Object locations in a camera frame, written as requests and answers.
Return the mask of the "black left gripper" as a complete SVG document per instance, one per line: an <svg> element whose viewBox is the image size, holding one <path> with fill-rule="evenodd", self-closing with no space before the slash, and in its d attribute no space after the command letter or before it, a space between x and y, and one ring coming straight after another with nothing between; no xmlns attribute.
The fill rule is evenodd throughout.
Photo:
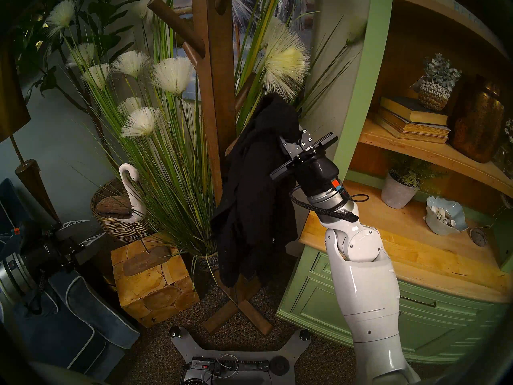
<svg viewBox="0 0 513 385"><path fill-rule="evenodd" d="M21 236L18 257L31 275L69 273L83 265L104 248L107 232L85 236L91 220L74 220L62 224L56 222L48 229L34 221L23 221L19 227Z"/></svg>

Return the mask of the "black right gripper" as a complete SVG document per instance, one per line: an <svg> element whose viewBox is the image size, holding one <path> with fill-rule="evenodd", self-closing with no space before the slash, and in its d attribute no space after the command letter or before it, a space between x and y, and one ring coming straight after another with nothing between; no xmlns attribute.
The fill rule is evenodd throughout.
<svg viewBox="0 0 513 385"><path fill-rule="evenodd" d="M289 143L280 137L282 151L289 160L274 170L270 177L279 182L293 176L307 196L336 189L333 181L338 179L339 170L332 160L326 157L326 149L338 140L333 132L329 132L314 142L307 129L302 129L300 145Z"/></svg>

